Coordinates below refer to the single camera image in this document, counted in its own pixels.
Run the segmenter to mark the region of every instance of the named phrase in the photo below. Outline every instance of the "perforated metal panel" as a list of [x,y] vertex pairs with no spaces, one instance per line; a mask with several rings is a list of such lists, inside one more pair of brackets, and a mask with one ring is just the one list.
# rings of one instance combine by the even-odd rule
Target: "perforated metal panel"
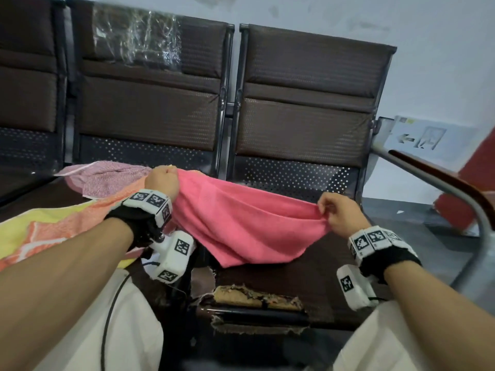
[[316,203],[324,191],[354,198],[358,168],[236,156],[233,181]]
[[0,164],[35,171],[58,169],[57,134],[0,128]]
[[81,136],[78,160],[81,163],[110,160],[152,168],[173,164],[177,168],[195,169],[208,174],[212,153],[160,144]]

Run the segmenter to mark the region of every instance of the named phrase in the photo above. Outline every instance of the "chair backrest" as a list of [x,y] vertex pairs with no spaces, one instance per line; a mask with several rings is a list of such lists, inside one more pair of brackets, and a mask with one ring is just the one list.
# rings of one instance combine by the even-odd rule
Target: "chair backrest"
[[[139,9],[67,4],[78,66],[74,161],[175,164],[217,176],[234,26],[165,13],[143,21]],[[165,48],[130,51],[126,40],[144,24],[151,34],[167,30]]]
[[315,202],[360,201],[396,48],[244,25],[227,180]]
[[64,151],[65,3],[0,2],[0,164],[56,171]]

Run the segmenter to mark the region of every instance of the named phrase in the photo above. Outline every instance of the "hand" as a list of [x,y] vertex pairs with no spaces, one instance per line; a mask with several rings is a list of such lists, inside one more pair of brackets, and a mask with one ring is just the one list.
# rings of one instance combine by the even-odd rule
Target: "hand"
[[152,170],[145,179],[145,188],[158,190],[168,195],[172,202],[179,195],[179,177],[177,176],[177,167],[173,165],[160,165]]
[[334,192],[324,192],[318,200],[322,215],[328,212],[328,224],[340,237],[349,238],[371,226],[359,205],[352,199]]

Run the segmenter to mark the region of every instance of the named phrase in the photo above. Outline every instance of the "floor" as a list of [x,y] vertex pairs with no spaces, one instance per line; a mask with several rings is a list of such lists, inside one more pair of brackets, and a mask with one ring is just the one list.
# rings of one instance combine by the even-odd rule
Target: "floor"
[[[478,247],[477,238],[459,236],[429,206],[365,198],[363,207],[376,224],[394,230],[412,245],[424,267],[446,283]],[[484,308],[493,314],[494,292],[495,284],[482,299]],[[324,370],[352,335],[314,329],[301,335],[226,335],[215,333],[209,323],[198,323],[194,318],[185,319],[184,333],[195,335],[179,342],[166,340],[170,356],[164,357],[162,369],[296,370],[311,366]]]

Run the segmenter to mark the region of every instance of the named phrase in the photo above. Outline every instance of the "plastic wrap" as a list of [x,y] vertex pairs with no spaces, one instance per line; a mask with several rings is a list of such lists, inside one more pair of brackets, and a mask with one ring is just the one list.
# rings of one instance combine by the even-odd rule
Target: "plastic wrap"
[[177,17],[144,9],[95,3],[93,40],[99,59],[180,71]]

